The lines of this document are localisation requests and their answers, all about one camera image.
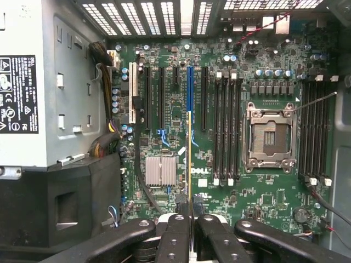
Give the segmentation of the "RAM slot with white clips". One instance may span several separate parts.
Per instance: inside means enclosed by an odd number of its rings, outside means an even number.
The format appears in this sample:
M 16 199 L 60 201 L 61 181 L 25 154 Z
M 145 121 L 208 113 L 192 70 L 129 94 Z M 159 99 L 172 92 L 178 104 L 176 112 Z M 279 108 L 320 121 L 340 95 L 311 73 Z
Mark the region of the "RAM slot with white clips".
M 314 143 L 316 136 L 316 128 L 317 128 L 317 113 L 318 110 L 318 102 L 314 102 L 323 96 L 323 83 L 322 81 L 314 83 L 310 83 L 309 86 L 309 103 L 310 105 L 307 107 L 307 117 L 308 117 L 308 125 L 307 125 L 307 152 L 306 152 L 306 160 L 305 160 L 305 173 L 308 176 L 308 182 L 312 186 L 317 186 L 318 180 L 314 175 Z
M 236 80 L 237 74 L 231 73 L 229 89 L 229 155 L 228 155 L 228 185 L 233 186 L 236 177 Z
M 332 144 L 333 144 L 333 120 L 335 113 L 335 96 L 337 83 L 326 82 L 324 85 L 324 95 L 328 98 L 322 102 L 323 106 L 323 125 L 322 125 L 322 144 L 321 144 L 321 163 L 320 175 L 321 182 L 326 187 L 332 186 L 331 161 L 332 161 Z
M 222 76 L 215 80 L 214 89 L 214 142 L 213 142 L 213 184 L 219 185 L 219 96 Z

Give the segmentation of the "RAM slot with black clips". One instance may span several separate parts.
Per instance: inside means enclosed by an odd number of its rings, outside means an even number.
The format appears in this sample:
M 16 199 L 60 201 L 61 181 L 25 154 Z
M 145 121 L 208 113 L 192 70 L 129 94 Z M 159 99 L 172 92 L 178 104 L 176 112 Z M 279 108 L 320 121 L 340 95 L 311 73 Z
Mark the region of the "RAM slot with black clips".
M 220 165 L 221 184 L 224 185 L 227 180 L 227 119 L 226 119 L 226 93 L 228 84 L 228 74 L 225 70 L 222 71 L 222 161 Z
M 320 82 L 318 84 L 318 95 L 320 101 L 316 104 L 317 109 L 317 121 L 318 121 L 318 135 L 316 141 L 318 142 L 317 146 L 317 162 L 316 162 L 316 177 L 321 182 L 323 175 L 323 159 L 324 159 L 324 148 L 325 148 L 325 136 L 324 130 L 326 125 L 326 116 L 325 113 L 325 100 L 322 97 L 328 96 L 328 87 L 326 82 Z
M 304 107 L 309 102 L 309 82 L 303 82 L 302 87 L 302 99 L 301 106 L 299 108 L 300 116 L 300 146 L 299 146 L 299 168 L 298 168 L 298 177 L 301 182 L 305 182 L 305 125 L 306 125 L 306 107 Z
M 235 84 L 235 160 L 234 178 L 237 184 L 240 181 L 240 122 L 241 122 L 241 85 L 242 78 L 238 78 Z

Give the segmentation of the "green Dell motherboard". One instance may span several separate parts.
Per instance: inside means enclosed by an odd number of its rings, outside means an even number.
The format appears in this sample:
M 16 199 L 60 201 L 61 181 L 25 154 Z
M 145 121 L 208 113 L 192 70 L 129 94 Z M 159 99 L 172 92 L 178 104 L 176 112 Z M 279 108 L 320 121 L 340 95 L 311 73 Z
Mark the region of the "green Dell motherboard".
M 318 180 L 317 186 L 298 177 L 300 116 L 296 112 L 297 164 L 292 173 L 281 169 L 245 171 L 242 162 L 242 124 L 248 102 L 256 107 L 279 109 L 292 102 L 301 106 L 303 82 L 335 82 L 339 26 L 327 22 L 318 26 L 312 21 L 295 21 L 287 35 L 276 35 L 272 28 L 244 38 L 225 28 L 219 35 L 195 39 L 151 39 L 112 41 L 109 50 L 120 55 L 120 68 L 112 74 L 111 130 L 121 132 L 121 141 L 110 150 L 121 159 L 122 222 L 138 217 L 159 220 L 162 214 L 176 212 L 176 197 L 188 197 L 186 68 L 194 67 L 194 121 L 196 147 L 191 144 L 191 202 L 201 195 L 205 213 L 218 214 L 229 224 L 240 219 L 255 219 L 285 232 L 311 236 L 321 231 L 321 218 L 327 210 L 319 203 L 329 197 L 331 187 Z M 135 124 L 129 123 L 129 63 L 138 65 L 138 95 L 133 97 Z M 172 84 L 172 68 L 179 67 L 179 85 Z M 145 68 L 151 70 L 151 128 L 145 130 Z M 158 128 L 158 68 L 165 68 L 165 126 Z M 201 130 L 201 68 L 208 67 L 207 125 Z M 225 70 L 227 180 L 221 184 L 222 161 L 222 82 L 219 96 L 219 185 L 213 184 L 214 89 L 215 80 Z M 241 85 L 240 181 L 228 185 L 229 89 L 231 73 L 243 79 Z M 314 143 L 316 177 L 318 121 Z M 174 186 L 147 186 L 146 157 L 175 156 L 177 176 Z M 292 212 L 303 207 L 310 213 L 305 224 L 296 223 Z

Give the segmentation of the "silver finned chipset heatsink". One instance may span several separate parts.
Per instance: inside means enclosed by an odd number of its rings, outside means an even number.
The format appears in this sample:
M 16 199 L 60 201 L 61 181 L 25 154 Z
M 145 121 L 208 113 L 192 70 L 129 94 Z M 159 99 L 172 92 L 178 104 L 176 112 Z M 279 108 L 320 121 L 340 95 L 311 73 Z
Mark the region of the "silver finned chipset heatsink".
M 174 186 L 177 176 L 175 156 L 146 157 L 145 183 L 147 186 Z

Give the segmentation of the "round coin cell battery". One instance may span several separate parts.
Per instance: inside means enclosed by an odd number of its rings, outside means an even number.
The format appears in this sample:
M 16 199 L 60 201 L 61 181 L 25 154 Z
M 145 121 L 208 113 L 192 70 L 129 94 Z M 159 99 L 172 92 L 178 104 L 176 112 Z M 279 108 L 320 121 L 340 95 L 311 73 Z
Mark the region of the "round coin cell battery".
M 294 208 L 292 216 L 294 221 L 299 224 L 305 224 L 310 220 L 310 213 L 303 207 Z

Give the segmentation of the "silver CPU socket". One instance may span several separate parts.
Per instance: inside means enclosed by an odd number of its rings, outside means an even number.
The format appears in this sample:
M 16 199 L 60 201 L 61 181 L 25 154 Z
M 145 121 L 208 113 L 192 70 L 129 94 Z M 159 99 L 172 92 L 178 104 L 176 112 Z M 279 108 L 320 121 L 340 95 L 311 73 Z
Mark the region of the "silver CPU socket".
M 297 164 L 297 114 L 295 105 L 262 108 L 248 102 L 242 124 L 242 162 L 247 173 L 256 169 L 281 169 L 292 173 Z

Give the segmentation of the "long black expansion slot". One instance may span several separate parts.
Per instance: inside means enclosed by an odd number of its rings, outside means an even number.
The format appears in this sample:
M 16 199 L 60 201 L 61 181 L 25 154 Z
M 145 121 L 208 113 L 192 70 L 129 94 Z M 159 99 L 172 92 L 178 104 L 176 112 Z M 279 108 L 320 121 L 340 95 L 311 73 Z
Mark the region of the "long black expansion slot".
M 207 123 L 207 88 L 208 88 L 208 67 L 201 68 L 201 130 L 206 130 Z
M 158 128 L 164 129 L 165 126 L 165 68 L 158 68 Z
M 145 68 L 145 130 L 150 130 L 151 128 L 151 115 L 152 115 L 152 90 L 151 90 L 151 70 L 149 67 Z

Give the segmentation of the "black plastic shroud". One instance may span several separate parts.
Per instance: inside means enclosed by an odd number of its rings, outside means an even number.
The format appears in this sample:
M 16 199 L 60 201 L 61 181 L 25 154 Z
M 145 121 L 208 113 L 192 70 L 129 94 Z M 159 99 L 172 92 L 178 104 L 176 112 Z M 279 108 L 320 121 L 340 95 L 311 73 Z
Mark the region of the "black plastic shroud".
M 114 153 L 0 179 L 0 245 L 65 248 L 110 230 L 108 208 L 121 201 L 120 164 Z

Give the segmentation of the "grey metal PC case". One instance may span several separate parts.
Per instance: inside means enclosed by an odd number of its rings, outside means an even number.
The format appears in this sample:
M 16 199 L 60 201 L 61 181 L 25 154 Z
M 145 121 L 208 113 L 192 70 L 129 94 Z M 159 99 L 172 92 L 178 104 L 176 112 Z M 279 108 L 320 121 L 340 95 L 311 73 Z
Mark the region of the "grey metal PC case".
M 89 45 L 93 62 L 102 72 L 106 129 L 89 147 L 88 157 L 92 158 L 119 154 L 110 150 L 113 142 L 121 141 L 121 132 L 109 128 L 114 120 L 112 74 L 118 71 L 112 67 L 107 54 L 110 42 L 212 37 L 221 34 L 225 28 L 230 34 L 240 34 L 244 38 L 266 28 L 272 28 L 274 34 L 281 36 L 291 32 L 295 21 L 312 21 L 318 26 L 335 22 L 339 26 L 338 94 L 335 96 L 333 120 L 332 186 L 329 197 L 319 200 L 327 215 L 321 218 L 320 233 L 311 236 L 289 234 L 351 258 L 351 0 L 78 0 L 77 5 L 103 37 Z M 108 212 L 111 215 L 107 221 L 111 227 L 108 231 L 133 220 L 122 222 L 120 207 L 115 209 L 110 206 Z M 218 263 L 216 260 L 197 260 L 194 248 L 196 216 L 192 202 L 189 202 L 189 218 L 188 263 Z M 147 217 L 135 219 L 158 223 L 158 220 Z M 52 249 L 0 245 L 0 263 L 39 263 L 78 244 Z

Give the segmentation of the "blue expansion slot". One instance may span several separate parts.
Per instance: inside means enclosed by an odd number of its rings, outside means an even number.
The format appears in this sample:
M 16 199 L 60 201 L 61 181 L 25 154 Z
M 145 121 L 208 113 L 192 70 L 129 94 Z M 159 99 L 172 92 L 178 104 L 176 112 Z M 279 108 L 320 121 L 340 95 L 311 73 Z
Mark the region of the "blue expansion slot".
M 191 143 L 198 147 L 199 145 L 195 142 L 195 131 L 192 128 L 194 121 L 194 67 L 188 66 L 186 68 L 186 110 L 188 118 L 188 135 Z

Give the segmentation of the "white expansion slot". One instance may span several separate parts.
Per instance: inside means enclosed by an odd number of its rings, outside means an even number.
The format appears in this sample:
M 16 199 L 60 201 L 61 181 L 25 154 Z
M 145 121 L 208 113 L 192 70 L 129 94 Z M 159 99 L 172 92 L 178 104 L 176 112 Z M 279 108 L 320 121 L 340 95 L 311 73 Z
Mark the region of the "white expansion slot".
M 136 116 L 133 106 L 133 97 L 138 95 L 138 65 L 136 62 L 129 63 L 129 123 L 135 124 Z

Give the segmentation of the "thin metal locking lever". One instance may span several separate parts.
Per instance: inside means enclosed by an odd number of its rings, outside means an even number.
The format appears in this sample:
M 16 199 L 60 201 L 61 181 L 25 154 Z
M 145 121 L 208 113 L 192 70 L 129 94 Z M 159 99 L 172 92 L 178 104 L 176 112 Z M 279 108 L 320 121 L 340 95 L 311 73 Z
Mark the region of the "thin metal locking lever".
M 323 96 L 323 97 L 321 97 L 321 98 L 318 98 L 318 99 L 316 99 L 316 100 L 313 100 L 313 101 L 311 101 L 311 102 L 308 102 L 308 103 L 306 103 L 306 104 L 304 104 L 304 105 L 302 105 L 302 106 L 300 106 L 300 107 L 294 109 L 293 112 L 297 112 L 297 111 L 299 111 L 299 110 L 301 110 L 301 109 L 303 109 L 303 108 L 306 108 L 306 107 L 308 107 L 308 106 L 310 106 L 310 105 L 316 104 L 317 102 L 321 102 L 321 101 L 324 101 L 324 100 L 326 100 L 326 99 L 329 99 L 329 98 L 331 98 L 331 97 L 333 97 L 333 96 L 336 96 L 337 94 L 338 94 L 337 92 L 332 92 L 332 93 L 330 93 L 329 95 Z

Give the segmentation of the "white power connector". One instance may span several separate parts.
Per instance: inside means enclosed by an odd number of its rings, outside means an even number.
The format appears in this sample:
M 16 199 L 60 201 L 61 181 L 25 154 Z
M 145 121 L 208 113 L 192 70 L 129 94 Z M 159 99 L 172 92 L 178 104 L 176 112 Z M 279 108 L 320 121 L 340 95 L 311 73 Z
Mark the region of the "white power connector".
M 120 68 L 120 55 L 116 50 L 107 50 L 107 54 L 109 55 L 112 61 L 112 67 L 119 69 Z

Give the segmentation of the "silver power supply unit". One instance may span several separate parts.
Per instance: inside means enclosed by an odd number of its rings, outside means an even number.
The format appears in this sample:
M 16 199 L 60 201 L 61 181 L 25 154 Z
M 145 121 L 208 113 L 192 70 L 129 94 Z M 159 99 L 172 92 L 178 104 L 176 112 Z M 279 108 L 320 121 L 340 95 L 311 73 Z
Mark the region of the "silver power supply unit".
M 105 129 L 102 72 L 89 52 L 102 40 L 78 0 L 0 0 L 0 56 L 36 57 L 37 134 L 0 134 L 0 179 L 17 180 L 88 157 Z

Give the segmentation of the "black power supply label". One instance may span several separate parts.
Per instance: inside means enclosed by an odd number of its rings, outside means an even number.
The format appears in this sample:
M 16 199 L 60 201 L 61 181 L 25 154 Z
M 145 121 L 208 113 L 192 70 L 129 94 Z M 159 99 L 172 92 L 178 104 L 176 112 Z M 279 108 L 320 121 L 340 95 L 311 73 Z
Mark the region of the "black power supply label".
M 0 56 L 0 134 L 37 134 L 36 57 Z

